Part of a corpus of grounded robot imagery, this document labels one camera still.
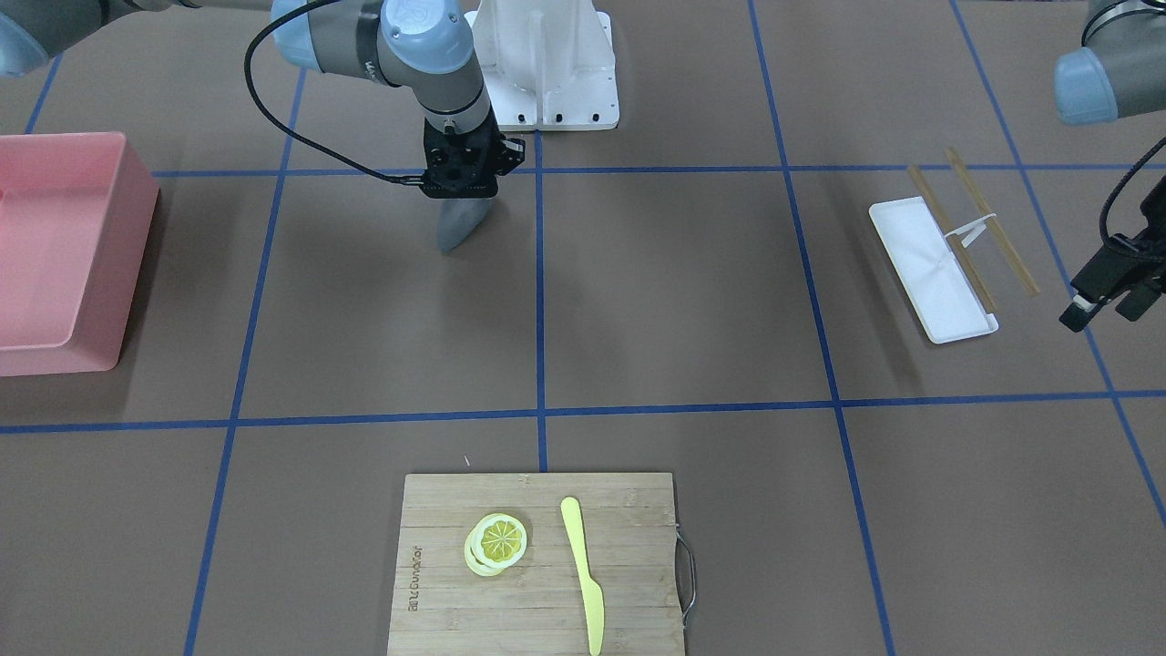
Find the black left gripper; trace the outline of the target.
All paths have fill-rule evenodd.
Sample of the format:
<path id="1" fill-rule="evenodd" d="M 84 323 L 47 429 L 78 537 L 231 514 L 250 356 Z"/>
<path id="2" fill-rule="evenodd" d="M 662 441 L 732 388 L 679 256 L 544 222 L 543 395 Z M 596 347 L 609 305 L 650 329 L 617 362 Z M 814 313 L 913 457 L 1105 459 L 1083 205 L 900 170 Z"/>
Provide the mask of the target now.
<path id="1" fill-rule="evenodd" d="M 1073 298 L 1059 320 L 1081 333 L 1114 299 L 1115 312 L 1136 323 L 1163 297 L 1163 237 L 1110 237 L 1072 278 Z"/>

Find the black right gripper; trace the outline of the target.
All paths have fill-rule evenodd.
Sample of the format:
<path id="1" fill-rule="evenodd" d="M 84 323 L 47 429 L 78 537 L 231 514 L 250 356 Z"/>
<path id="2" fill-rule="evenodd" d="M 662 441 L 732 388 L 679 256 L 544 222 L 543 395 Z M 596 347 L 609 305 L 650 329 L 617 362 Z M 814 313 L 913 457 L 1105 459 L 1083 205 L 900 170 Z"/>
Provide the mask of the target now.
<path id="1" fill-rule="evenodd" d="M 521 137 L 504 136 L 489 117 L 466 133 L 447 132 L 424 124 L 424 174 L 421 191 L 430 199 L 489 199 L 498 193 L 498 178 L 527 158 Z"/>

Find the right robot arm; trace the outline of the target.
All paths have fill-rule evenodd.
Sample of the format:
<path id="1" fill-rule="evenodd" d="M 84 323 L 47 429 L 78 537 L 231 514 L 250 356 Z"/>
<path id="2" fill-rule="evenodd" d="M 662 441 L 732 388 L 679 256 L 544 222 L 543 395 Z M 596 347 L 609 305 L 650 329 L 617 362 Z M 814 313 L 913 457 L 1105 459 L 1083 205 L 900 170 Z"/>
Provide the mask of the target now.
<path id="1" fill-rule="evenodd" d="M 3 77 L 22 77 L 132 14 L 173 7 L 264 12 L 251 38 L 244 80 L 251 101 L 279 131 L 363 174 L 416 186 L 430 199 L 496 198 L 498 178 L 526 158 L 521 137 L 505 137 L 458 1 L 1 1 Z M 424 112 L 424 172 L 388 175 L 300 136 L 260 100 L 251 59 L 273 38 L 293 66 L 409 89 Z"/>

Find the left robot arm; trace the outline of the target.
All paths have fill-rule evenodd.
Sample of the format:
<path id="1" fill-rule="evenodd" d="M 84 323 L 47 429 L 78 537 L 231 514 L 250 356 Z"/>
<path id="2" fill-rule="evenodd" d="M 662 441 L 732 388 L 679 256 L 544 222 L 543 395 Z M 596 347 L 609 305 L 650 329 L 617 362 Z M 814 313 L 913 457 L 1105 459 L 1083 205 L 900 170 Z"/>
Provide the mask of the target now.
<path id="1" fill-rule="evenodd" d="M 1165 104 L 1165 16 L 1161 1 L 1091 1 L 1081 45 L 1061 56 L 1054 70 L 1054 99 L 1062 124 L 1114 124 Z M 1100 249 L 1074 275 L 1074 296 L 1060 322 L 1081 333 L 1107 304 L 1135 323 L 1163 298 L 1165 183 L 1158 181 L 1140 204 L 1146 225 L 1133 237 L 1109 230 L 1110 212 L 1133 176 L 1163 153 L 1150 146 L 1123 175 L 1100 211 Z"/>

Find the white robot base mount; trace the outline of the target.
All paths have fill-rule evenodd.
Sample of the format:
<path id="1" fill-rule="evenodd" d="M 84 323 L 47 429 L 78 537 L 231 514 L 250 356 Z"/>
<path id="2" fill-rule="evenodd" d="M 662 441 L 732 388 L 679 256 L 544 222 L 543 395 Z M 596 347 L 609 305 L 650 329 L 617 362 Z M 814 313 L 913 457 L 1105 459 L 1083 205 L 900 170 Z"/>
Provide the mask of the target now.
<path id="1" fill-rule="evenodd" d="M 613 24 L 591 1 L 482 1 L 464 15 L 505 134 L 620 122 Z"/>

